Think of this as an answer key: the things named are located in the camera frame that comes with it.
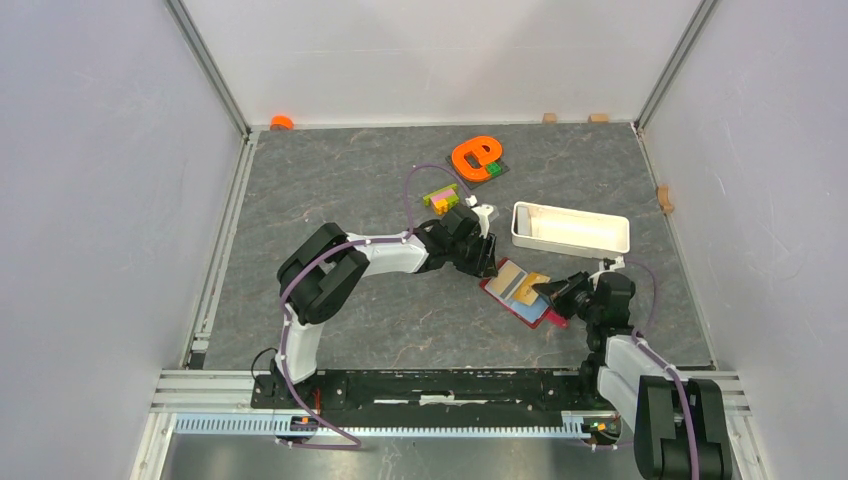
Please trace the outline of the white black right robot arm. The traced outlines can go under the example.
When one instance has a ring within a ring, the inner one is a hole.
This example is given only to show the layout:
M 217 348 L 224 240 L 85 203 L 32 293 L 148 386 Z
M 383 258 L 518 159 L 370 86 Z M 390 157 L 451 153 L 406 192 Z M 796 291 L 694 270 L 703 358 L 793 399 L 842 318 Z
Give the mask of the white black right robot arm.
M 636 284 L 613 270 L 533 285 L 557 315 L 584 321 L 590 354 L 577 392 L 591 408 L 610 403 L 633 433 L 645 479 L 729 479 L 732 449 L 721 388 L 680 373 L 630 322 Z

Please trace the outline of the red leather card holder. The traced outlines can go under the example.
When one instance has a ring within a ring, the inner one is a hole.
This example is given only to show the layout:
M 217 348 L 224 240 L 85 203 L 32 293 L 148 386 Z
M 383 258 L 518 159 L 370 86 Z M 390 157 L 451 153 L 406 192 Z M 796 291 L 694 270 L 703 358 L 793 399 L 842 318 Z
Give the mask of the red leather card holder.
M 569 321 L 556 314 L 533 289 L 537 283 L 548 282 L 548 276 L 529 272 L 506 257 L 497 263 L 497 269 L 495 277 L 483 279 L 479 286 L 525 326 L 530 329 L 536 329 L 544 323 L 560 329 L 569 326 Z

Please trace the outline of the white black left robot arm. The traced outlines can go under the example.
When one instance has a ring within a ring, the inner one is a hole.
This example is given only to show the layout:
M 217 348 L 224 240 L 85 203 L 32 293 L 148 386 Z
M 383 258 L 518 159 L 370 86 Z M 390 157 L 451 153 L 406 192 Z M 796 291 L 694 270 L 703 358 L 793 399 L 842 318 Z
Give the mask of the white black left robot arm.
M 323 325 L 362 279 L 427 273 L 446 264 L 475 278 L 496 276 L 497 238 L 490 226 L 497 216 L 495 206 L 471 200 L 399 234 L 358 235 L 335 223 L 319 227 L 276 273 L 284 314 L 275 356 L 278 397 L 295 408 L 312 399 Z

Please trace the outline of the gold VIP credit card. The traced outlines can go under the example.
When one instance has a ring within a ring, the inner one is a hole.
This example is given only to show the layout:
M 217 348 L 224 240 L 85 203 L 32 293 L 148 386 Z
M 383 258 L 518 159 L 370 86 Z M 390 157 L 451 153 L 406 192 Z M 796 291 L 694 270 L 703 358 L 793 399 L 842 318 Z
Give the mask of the gold VIP credit card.
M 550 277 L 538 272 L 530 272 L 521 281 L 519 286 L 513 293 L 512 298 L 527 306 L 533 305 L 538 299 L 538 292 L 534 289 L 536 284 L 546 284 L 550 281 Z

